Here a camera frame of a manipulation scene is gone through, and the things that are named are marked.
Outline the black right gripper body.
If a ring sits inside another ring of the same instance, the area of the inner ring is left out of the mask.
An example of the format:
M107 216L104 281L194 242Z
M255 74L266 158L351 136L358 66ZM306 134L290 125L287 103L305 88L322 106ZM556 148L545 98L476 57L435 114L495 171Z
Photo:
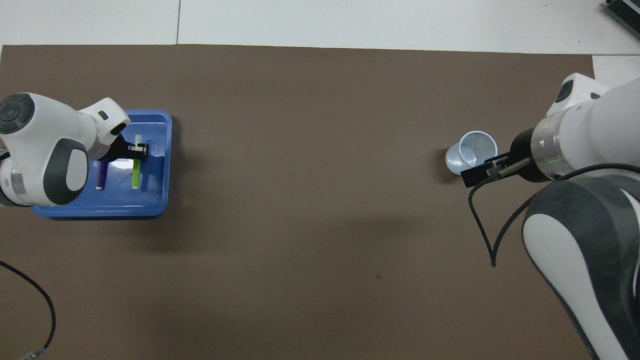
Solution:
M509 148L509 166L512 166L522 160L529 159L529 164L515 171L515 174L531 183L549 182L551 179L542 173L534 162L531 150L531 139L533 137L534 129L535 128L524 130L514 138Z

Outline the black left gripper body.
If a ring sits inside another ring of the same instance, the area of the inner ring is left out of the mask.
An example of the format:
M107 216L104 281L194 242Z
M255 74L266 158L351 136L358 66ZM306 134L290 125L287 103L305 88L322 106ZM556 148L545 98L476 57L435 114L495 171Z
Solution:
M110 163L118 159L131 159L130 146L131 143L126 141L122 134L119 134L112 144L110 144L105 155L98 158L98 161Z

